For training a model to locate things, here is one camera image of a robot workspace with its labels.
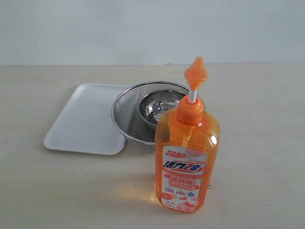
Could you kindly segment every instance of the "white tray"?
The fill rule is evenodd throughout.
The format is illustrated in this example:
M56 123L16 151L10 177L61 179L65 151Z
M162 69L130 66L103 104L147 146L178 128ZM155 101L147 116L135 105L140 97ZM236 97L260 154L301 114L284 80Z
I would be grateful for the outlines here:
M114 155L125 144L111 120L111 107L127 86L86 83L73 93L44 138L52 150Z

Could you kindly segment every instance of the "orange plastic bottle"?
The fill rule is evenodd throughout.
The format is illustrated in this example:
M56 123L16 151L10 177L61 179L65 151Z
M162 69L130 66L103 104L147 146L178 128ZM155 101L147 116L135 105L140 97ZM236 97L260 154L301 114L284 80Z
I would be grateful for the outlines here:
M156 192L168 208L195 212L204 202L219 144L218 121L196 96L207 79L202 57L185 71L189 95L165 112L157 125Z

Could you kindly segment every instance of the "metal strainer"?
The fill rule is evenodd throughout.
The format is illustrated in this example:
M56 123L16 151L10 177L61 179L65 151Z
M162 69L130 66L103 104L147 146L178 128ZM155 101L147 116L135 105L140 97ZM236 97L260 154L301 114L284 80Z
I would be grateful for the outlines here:
M111 117L115 127L127 140L147 150L154 150L155 131L148 128L141 120L139 103L146 95L162 89L184 94L189 92L187 87L173 82L144 82L122 92L112 106Z

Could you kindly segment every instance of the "orange liquid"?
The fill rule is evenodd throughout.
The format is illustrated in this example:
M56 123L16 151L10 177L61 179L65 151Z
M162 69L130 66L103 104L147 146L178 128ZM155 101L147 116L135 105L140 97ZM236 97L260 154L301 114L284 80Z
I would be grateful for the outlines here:
M196 125L183 124L177 120L176 116L177 108L171 109L161 116L157 125L155 135L156 195L160 203L162 203L164 146L181 146L201 151L202 153L207 154L207 158L204 172L200 177L202 181L194 210L195 212L203 205L206 191L208 189L219 144L220 127L218 121L207 112L203 112L201 122Z

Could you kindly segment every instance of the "pump nozzle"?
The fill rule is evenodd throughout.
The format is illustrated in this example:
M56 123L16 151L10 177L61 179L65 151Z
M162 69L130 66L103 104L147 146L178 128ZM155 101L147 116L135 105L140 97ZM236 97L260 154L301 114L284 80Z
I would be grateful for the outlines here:
M188 102L193 104L196 101L198 87L208 78L201 56L196 57L194 63L185 70L184 77L190 86Z

